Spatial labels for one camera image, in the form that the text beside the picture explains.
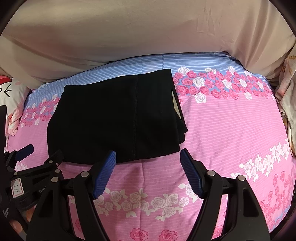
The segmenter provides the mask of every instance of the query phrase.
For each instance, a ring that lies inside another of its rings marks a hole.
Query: blue gripper pad
[[[95,199],[98,198],[98,196],[102,195],[104,193],[104,190],[107,186],[107,183],[109,181],[109,178],[113,172],[113,169],[116,164],[116,153],[115,151],[111,151],[109,156],[106,158],[106,161],[98,174],[98,176],[95,179],[94,182],[94,191],[93,191],[93,197]]]
[[[25,159],[27,156],[31,155],[34,152],[34,147],[32,144],[25,146],[24,148],[17,151],[15,155],[16,161],[21,161]]]
[[[180,152],[180,162],[191,185],[192,191],[202,198],[204,195],[204,191],[202,189],[202,180],[191,159],[192,157],[189,156],[187,149],[183,149]]]

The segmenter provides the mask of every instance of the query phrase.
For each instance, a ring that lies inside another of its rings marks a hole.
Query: label sticker
[[[22,188],[22,181],[20,178],[11,181],[11,191],[13,198],[22,196],[24,194],[24,189]]]

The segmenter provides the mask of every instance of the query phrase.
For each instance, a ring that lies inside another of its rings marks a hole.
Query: silver bolt
[[[81,176],[82,177],[87,177],[89,175],[89,172],[88,171],[84,171],[81,173]]]
[[[213,176],[216,175],[216,173],[215,173],[213,170],[208,170],[208,171],[207,171],[207,174],[208,174],[209,176],[211,176],[211,177],[213,177]]]
[[[243,175],[239,175],[239,176],[238,176],[238,179],[239,179],[241,182],[243,182],[246,178],[245,178]]]
[[[52,182],[53,182],[53,183],[56,183],[58,180],[59,180],[58,177],[53,177],[53,178],[52,178]]]

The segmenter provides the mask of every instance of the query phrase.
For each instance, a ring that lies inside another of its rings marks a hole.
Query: black fabric
[[[178,112],[174,109],[175,98]],[[180,150],[187,128],[170,69],[67,85],[48,123],[49,156],[93,164],[114,150],[117,162]]]

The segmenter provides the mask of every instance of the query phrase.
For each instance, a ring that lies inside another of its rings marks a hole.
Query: bed
[[[168,68],[188,128],[180,148],[221,176],[244,175],[271,232],[290,208],[295,160],[268,81],[224,52],[134,57],[43,84],[27,97],[18,132],[8,140],[8,151],[34,145],[34,153],[17,163],[16,170],[48,158],[47,124],[65,85]],[[86,142],[96,124],[94,113],[76,113],[85,116]],[[63,121],[67,125],[71,120]],[[65,178],[72,178],[90,166],[63,163],[59,168]],[[83,237],[74,197],[69,196],[69,202],[75,233]],[[202,200],[193,193],[175,153],[116,165],[104,194],[94,203],[110,240],[175,241],[187,239]],[[223,196],[213,238],[222,232],[226,204]]]

